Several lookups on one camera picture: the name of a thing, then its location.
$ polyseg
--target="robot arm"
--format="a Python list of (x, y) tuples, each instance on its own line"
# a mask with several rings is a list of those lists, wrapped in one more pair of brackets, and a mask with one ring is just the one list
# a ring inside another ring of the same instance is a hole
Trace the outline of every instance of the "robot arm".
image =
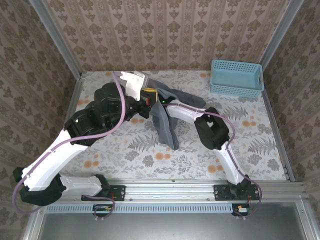
[[(148, 83), (144, 73), (123, 73), (122, 79), (127, 80), (125, 91), (125, 120), (129, 121), (135, 114), (149, 118), (151, 107), (158, 100), (158, 93), (153, 88), (143, 88)], [(246, 182), (230, 159), (226, 150), (229, 140), (229, 129), (224, 121), (216, 116), (204, 114), (201, 111), (218, 114), (213, 107), (197, 109), (183, 104), (176, 99), (166, 99), (170, 103), (165, 107), (168, 116), (194, 124), (203, 145), (213, 150), (222, 164), (228, 183), (236, 189), (244, 188)], [(30, 166), (18, 167), (13, 175), (18, 182), (29, 170), (58, 143), (79, 136), (101, 134), (111, 130), (119, 121), (121, 115), (121, 100), (115, 83), (107, 83), (94, 93), (94, 101), (85, 109), (77, 111), (64, 125), (57, 139)], [(103, 175), (91, 177), (67, 177), (59, 174), (60, 170), (77, 154), (90, 147), (98, 139), (83, 139), (69, 142), (52, 152), (34, 172), (24, 181), (20, 191), (23, 202), (46, 206), (57, 201), (61, 196), (96, 196), (106, 197), (110, 186)]]
[(195, 124), (202, 144), (206, 148), (214, 151), (225, 171), (228, 182), (233, 185), (241, 183), (244, 180), (244, 177), (239, 174), (237, 167), (242, 173), (244, 173), (244, 171), (240, 167), (232, 149), (230, 148), (229, 150), (237, 164), (237, 167), (231, 160), (226, 149), (226, 145), (229, 140), (229, 129), (221, 118), (201, 113), (211, 112), (219, 114), (217, 110), (213, 107), (210, 107), (209, 109), (195, 108), (176, 99), (172, 100), (170, 103), (172, 105), (168, 105), (166, 107), (167, 114), (172, 118), (181, 119), (190, 124)]

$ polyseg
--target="damask wallpaper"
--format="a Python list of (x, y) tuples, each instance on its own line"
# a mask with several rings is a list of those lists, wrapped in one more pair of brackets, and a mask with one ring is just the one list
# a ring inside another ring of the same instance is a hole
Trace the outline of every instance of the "damask wallpaper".
[(320, 1), (305, 0), (264, 72), (295, 177), (320, 223)]
[[(27, 0), (0, 0), (0, 239), (15, 240), (28, 220), (14, 211), (16, 167), (28, 166), (61, 129), (75, 85)], [(17, 198), (23, 210), (29, 206)]]
[(44, 0), (83, 72), (257, 63), (289, 0)]

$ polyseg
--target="gray cloth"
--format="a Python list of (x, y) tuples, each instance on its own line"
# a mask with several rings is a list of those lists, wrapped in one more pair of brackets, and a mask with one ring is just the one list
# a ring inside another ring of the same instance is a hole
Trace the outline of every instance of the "gray cloth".
[[(180, 102), (195, 108), (203, 108), (206, 104), (206, 102), (199, 96), (171, 89), (164, 83), (157, 80), (149, 79), (147, 86), (148, 88), (157, 89), (158, 94), (164, 99), (174, 97)], [(151, 108), (150, 115), (152, 116), (153, 125), (159, 135), (159, 143), (166, 144), (171, 149), (177, 150), (179, 148), (179, 142), (174, 130), (177, 126), (178, 119), (168, 116), (160, 101), (157, 101)]]

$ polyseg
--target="floral table surface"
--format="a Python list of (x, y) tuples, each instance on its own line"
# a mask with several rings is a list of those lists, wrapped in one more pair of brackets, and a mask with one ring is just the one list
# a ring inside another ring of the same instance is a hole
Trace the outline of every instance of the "floral table surface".
[[(270, 121), (260, 95), (245, 98), (210, 93), (210, 72), (203, 70), (145, 71), (152, 79), (202, 97), (205, 108), (215, 107), (236, 129), (232, 149), (254, 180), (285, 180)], [(94, 92), (113, 81), (111, 72), (87, 72), (76, 110), (94, 99)], [(195, 127), (178, 121), (175, 133), (180, 148), (158, 142), (152, 117), (136, 115), (112, 135), (99, 139), (62, 170), (71, 176), (104, 174), (114, 179), (226, 179), (216, 155), (205, 148)]]

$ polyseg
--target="metal frame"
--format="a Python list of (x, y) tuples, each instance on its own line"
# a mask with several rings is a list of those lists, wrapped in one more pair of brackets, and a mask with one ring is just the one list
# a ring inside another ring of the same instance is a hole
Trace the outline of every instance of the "metal frame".
[(43, 210), (38, 210), (30, 215), (22, 240), (37, 240), (39, 238), (44, 217)]
[[(214, 185), (225, 180), (139, 180), (108, 179), (110, 185), (126, 186), (125, 199), (117, 204), (186, 204), (186, 203), (246, 203), (247, 201), (216, 201)], [(262, 189), (263, 203), (297, 203), (307, 201), (304, 184), (289, 181), (257, 181)], [(60, 199), (57, 204), (83, 203), (80, 198)]]
[(69, 69), (71, 70), (73, 76), (76, 80), (79, 80), (81, 76), (81, 68), (74, 60), (72, 53), (70, 52), (63, 36), (57, 29), (54, 21), (52, 20), (48, 10), (46, 9), (45, 4), (41, 0), (30, 0), (30, 2), (34, 10), (38, 14), (41, 22), (43, 23), (45, 29), (50, 34), (53, 42), (57, 46), (60, 54), (62, 55), (63, 59), (68, 65)]
[(285, 171), (284, 173), (288, 175), (289, 180), (291, 182), (294, 182), (295, 176), (294, 176), (294, 173), (293, 173), (292, 168), (290, 166), (290, 162), (289, 162), (286, 150), (285, 150), (284, 142), (282, 141), (280, 131), (279, 131), (279, 128), (278, 128), (278, 125), (276, 122), (276, 118), (275, 118), (274, 112), (272, 111), (272, 107), (271, 107), (270, 100), (269, 100), (269, 97), (268, 97), (266, 90), (263, 90), (262, 98), (263, 98), (263, 101), (265, 104), (266, 112), (267, 112), (269, 120), (270, 120), (271, 129), (273, 132), (275, 143), (278, 148), (280, 159), (281, 159), (282, 164), (284, 165), (284, 171)]
[[(54, 203), (45, 214), (93, 214), (97, 203)], [(232, 203), (132, 203), (116, 204), (112, 214), (231, 214)]]
[(316, 223), (314, 213), (312, 212), (309, 202), (297, 202), (296, 209), (302, 223), (303, 231), (307, 240), (309, 239), (320, 239), (319, 227)]
[(87, 73), (81, 75), (80, 79), (75, 82), (74, 90), (72, 97), (69, 103), (68, 111), (66, 112), (64, 122), (66, 122), (71, 116), (76, 112), (77, 104), (80, 98), (81, 91), (84, 86), (84, 81), (87, 76)]
[(269, 41), (268, 46), (265, 48), (260, 58), (259, 63), (262, 65), (263, 71), (266, 69), (272, 56), (276, 52), (276, 49), (278, 48), (281, 40), (285, 36), (288, 28), (290, 27), (303, 2), (304, 0), (291, 0), (289, 2), (279, 24), (276, 26), (276, 29), (273, 33), (271, 40)]

